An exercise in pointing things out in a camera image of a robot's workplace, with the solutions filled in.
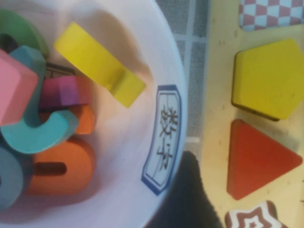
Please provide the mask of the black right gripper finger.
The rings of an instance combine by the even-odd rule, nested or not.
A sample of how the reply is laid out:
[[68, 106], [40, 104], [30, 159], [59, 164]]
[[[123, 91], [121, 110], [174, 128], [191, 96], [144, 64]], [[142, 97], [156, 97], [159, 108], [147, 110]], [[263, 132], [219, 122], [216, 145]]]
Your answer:
[[202, 184], [196, 156], [185, 151], [168, 196], [148, 228], [221, 228]]

